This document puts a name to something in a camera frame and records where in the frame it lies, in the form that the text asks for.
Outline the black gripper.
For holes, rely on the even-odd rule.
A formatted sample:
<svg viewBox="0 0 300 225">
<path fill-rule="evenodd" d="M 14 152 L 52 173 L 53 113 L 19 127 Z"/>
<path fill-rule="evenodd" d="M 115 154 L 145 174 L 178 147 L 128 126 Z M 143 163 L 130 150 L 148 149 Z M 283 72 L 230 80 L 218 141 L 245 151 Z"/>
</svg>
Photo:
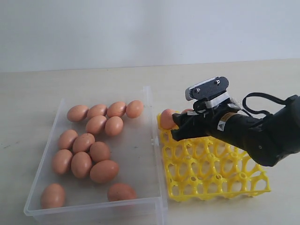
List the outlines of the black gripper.
<svg viewBox="0 0 300 225">
<path fill-rule="evenodd" d="M 186 112 L 172 114 L 173 122 L 179 127 L 172 129 L 176 141 L 212 136 L 225 143 L 245 150 L 244 139 L 248 130 L 258 124 L 258 119 L 237 113 L 233 109 L 202 113 Z"/>
</svg>

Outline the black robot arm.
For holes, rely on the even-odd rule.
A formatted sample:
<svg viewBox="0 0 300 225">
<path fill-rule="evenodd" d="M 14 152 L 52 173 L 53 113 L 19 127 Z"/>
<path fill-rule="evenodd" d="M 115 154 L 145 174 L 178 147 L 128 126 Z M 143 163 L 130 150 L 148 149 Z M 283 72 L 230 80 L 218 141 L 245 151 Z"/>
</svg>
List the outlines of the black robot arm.
<svg viewBox="0 0 300 225">
<path fill-rule="evenodd" d="M 277 113 L 254 111 L 242 104 L 248 115 L 239 114 L 240 108 L 231 100 L 213 109 L 184 114 L 174 113 L 172 119 L 178 129 L 171 130 L 176 141 L 212 136 L 245 150 L 258 164 L 274 166 L 288 155 L 300 151 L 300 97 L 285 100 L 253 92 L 248 97 L 262 97 L 283 105 Z"/>
</svg>

